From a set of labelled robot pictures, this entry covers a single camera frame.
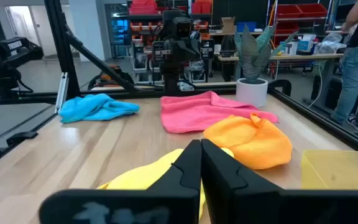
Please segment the potted plant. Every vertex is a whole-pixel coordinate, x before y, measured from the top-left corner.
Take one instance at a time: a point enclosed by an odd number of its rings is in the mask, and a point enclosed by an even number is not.
[[[275,29],[276,25],[267,26],[262,35],[255,39],[248,27],[245,26],[242,36],[236,34],[234,37],[239,63],[245,77],[237,80],[237,101],[256,107],[265,106],[268,81],[259,78],[259,75],[267,66],[270,57],[282,50],[282,46],[279,46],[272,51],[270,38],[274,35]],[[286,42],[291,42],[296,35],[297,32],[292,34]]]

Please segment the yellow towel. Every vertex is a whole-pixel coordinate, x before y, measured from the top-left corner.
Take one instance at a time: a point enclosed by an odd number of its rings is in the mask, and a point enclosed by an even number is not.
[[[233,157],[233,153],[228,149],[222,149],[231,157]],[[176,149],[163,157],[159,160],[153,162],[152,164],[138,167],[127,171],[114,180],[103,184],[102,186],[98,187],[98,189],[104,190],[146,190],[150,187],[154,182],[159,180],[161,176],[166,173],[171,167],[171,163],[175,162],[176,159],[180,156],[183,152],[183,149]],[[205,193],[203,185],[201,184],[201,193],[200,193],[200,215],[203,214],[203,205],[205,203]]]
[[[229,116],[204,131],[204,137],[230,149],[234,158],[251,169],[268,169],[291,160],[289,138],[267,119]]]

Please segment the towel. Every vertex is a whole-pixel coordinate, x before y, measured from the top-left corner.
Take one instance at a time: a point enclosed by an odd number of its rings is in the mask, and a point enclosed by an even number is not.
[[[289,138],[267,119],[230,116],[204,131],[204,137],[230,149],[234,158],[251,169],[268,169],[291,160]]]
[[[138,167],[132,170],[129,170],[114,180],[103,184],[98,187],[101,190],[146,190],[148,189],[154,182],[159,180],[166,171],[169,170],[171,164],[174,163],[184,149],[176,149],[159,160],[142,167]],[[228,149],[222,149],[224,152],[233,157],[233,153]],[[203,214],[203,205],[205,203],[205,193],[204,187],[201,184],[201,192],[200,192],[200,212],[199,218]]]
[[[219,97],[213,91],[186,97],[164,96],[161,98],[161,107],[162,125],[169,133],[204,131],[232,114],[249,118],[251,113],[255,113],[271,122],[278,121],[272,113]]]
[[[66,101],[60,110],[62,123],[75,121],[104,121],[118,116],[133,114],[139,111],[139,106],[133,103],[116,101],[102,93],[76,97]]]

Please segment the person's arm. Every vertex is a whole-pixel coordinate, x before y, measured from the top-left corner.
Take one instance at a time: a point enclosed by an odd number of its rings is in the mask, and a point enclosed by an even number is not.
[[[342,25],[341,30],[348,32],[349,29],[358,23],[358,1],[346,17],[346,22]]]

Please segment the pink towel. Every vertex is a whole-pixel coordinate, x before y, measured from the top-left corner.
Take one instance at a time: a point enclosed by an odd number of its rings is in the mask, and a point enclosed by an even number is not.
[[[219,97],[213,91],[186,97],[164,96],[161,97],[161,107],[162,125],[169,133],[204,131],[230,115],[249,118],[251,113],[255,113],[273,123],[278,121],[272,113]]]

